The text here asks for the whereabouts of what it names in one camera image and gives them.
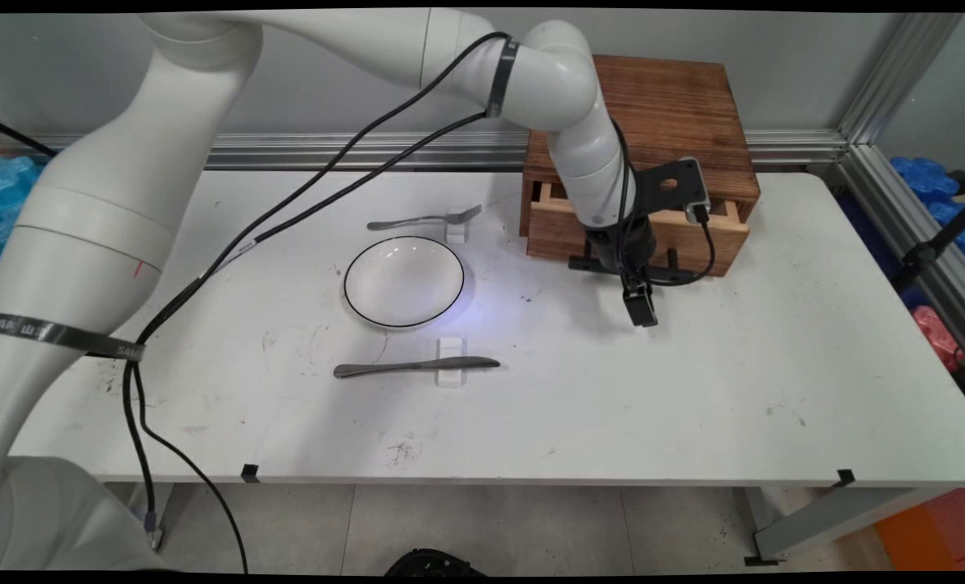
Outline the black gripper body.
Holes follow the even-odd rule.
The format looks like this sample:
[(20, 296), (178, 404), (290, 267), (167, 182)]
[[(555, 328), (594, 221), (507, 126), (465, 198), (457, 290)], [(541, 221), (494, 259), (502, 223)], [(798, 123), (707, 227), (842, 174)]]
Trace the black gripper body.
[(585, 271), (653, 276), (649, 266), (657, 243), (649, 216), (636, 216), (609, 228), (585, 229), (584, 235)]

